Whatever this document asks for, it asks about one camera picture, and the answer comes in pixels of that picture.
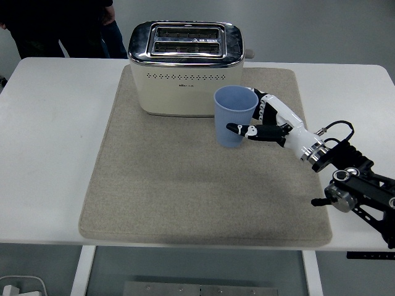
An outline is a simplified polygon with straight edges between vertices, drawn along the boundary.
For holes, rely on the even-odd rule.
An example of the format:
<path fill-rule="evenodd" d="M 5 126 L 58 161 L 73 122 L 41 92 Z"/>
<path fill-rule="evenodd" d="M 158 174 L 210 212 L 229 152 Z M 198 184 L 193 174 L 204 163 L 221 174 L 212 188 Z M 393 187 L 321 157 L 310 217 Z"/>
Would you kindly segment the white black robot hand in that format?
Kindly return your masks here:
<path fill-rule="evenodd" d="M 308 131 L 304 122 L 279 98 L 255 88 L 249 90 L 259 99 L 252 117 L 260 123 L 228 123 L 228 130 L 252 141 L 275 142 L 291 149 L 297 158 L 310 163 L 315 163 L 328 153 L 329 148 L 320 136 Z"/>

